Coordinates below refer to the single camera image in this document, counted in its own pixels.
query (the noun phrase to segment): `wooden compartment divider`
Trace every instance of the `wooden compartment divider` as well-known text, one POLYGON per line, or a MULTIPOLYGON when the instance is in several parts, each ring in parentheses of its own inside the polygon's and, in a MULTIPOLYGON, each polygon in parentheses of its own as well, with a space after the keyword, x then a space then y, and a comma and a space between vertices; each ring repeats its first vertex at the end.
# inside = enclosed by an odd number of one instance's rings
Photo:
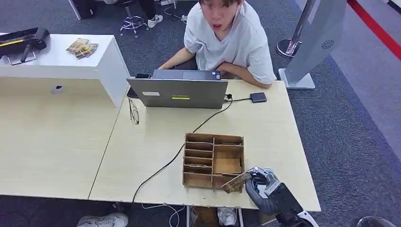
POLYGON ((240 136, 187 133, 183 156, 183 184, 222 189, 244 172, 244 139, 240 136))

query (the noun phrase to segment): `gray laptop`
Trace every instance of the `gray laptop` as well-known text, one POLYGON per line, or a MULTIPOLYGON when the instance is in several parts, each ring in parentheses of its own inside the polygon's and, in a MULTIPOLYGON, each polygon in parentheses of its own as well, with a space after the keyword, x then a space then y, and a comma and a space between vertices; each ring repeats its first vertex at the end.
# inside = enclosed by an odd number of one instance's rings
POLYGON ((127 78, 148 107, 220 109, 228 82, 219 71, 155 70, 151 78, 127 78))

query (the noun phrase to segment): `white sneaker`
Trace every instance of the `white sneaker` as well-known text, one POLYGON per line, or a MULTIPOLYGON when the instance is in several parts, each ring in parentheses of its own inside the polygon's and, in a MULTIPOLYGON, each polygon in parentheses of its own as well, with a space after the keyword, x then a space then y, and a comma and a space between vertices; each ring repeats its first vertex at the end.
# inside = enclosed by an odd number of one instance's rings
POLYGON ((148 26, 150 28, 153 28, 154 26, 156 26, 158 23, 162 22, 163 20, 163 16, 162 15, 155 15, 154 18, 152 18, 151 20, 148 20, 148 26))
POLYGON ((126 227, 128 217, 123 213, 113 213, 103 217, 85 216, 77 227, 126 227))

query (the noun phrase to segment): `laptop lid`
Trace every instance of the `laptop lid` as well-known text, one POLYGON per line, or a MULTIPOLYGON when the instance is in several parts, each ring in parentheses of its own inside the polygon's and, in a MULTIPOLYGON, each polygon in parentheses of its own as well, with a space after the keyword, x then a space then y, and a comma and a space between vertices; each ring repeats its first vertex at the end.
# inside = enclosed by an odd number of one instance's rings
POLYGON ((137 79, 127 81, 147 107, 220 109, 227 80, 137 79))

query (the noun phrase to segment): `robotic arm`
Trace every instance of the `robotic arm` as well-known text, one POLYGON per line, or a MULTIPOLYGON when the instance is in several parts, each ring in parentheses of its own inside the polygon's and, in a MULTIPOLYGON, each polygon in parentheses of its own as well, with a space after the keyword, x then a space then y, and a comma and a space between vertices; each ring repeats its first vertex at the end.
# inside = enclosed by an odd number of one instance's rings
POLYGON ((254 167, 238 177, 245 182, 246 192, 259 210, 275 215, 281 226, 319 227, 271 169, 254 167))

